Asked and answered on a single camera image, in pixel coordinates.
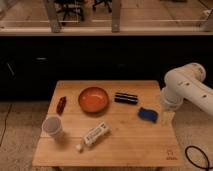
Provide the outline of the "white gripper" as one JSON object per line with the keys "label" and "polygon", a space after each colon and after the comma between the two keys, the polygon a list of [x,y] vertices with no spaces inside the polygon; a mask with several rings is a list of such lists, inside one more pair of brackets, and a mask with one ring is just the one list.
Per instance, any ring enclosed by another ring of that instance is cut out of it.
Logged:
{"label": "white gripper", "polygon": [[164,108],[165,112],[162,117],[162,124],[164,126],[172,123],[175,113],[173,111],[176,110],[177,104],[169,101],[168,99],[161,99],[161,105]]}

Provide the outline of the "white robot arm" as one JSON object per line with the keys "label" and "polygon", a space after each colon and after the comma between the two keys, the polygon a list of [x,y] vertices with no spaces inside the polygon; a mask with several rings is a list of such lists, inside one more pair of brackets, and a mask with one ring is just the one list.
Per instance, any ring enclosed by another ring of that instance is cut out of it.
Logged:
{"label": "white robot arm", "polygon": [[160,92],[160,104],[165,112],[175,112],[188,100],[213,116],[213,89],[203,81],[206,70],[199,63],[189,63],[169,70],[164,76],[165,86]]}

